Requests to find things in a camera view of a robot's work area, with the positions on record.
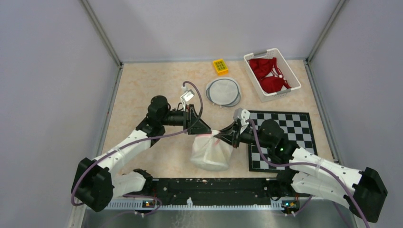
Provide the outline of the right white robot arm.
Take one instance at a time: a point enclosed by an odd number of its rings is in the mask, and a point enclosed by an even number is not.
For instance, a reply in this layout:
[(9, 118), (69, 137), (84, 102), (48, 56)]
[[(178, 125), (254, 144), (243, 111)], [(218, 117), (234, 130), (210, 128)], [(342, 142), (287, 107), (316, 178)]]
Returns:
[(256, 127), (252, 119), (234, 121), (215, 137), (237, 148), (240, 143), (255, 145), (270, 166), (285, 170), (278, 184), (285, 196), (294, 192), (319, 196), (348, 208), (364, 222), (379, 220), (388, 191), (380, 174), (330, 162), (300, 147), (284, 136), (279, 124), (268, 119)]

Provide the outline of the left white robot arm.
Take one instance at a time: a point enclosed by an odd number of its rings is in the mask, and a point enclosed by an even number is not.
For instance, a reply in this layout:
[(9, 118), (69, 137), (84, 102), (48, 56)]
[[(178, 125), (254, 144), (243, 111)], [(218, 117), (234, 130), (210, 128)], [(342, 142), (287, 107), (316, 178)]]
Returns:
[(135, 156), (151, 148), (161, 138), (167, 138), (166, 126), (181, 126), (179, 134), (209, 134), (211, 128), (196, 114), (192, 104), (184, 110), (171, 110), (166, 97), (151, 99), (146, 117), (121, 143), (96, 158), (84, 158), (77, 167), (71, 189), (71, 202), (85, 204), (95, 212), (102, 211), (112, 199), (137, 192), (147, 196), (152, 192), (151, 175), (142, 170), (118, 175)]

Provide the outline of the red satin bra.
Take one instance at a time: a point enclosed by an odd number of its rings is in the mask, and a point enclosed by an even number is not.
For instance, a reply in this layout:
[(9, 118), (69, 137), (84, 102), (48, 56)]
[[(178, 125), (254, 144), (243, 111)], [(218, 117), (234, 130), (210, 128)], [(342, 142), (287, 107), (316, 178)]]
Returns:
[(253, 58), (249, 60), (249, 66), (264, 92), (270, 94), (279, 92), (283, 88), (291, 89), (278, 67), (276, 57), (270, 59)]

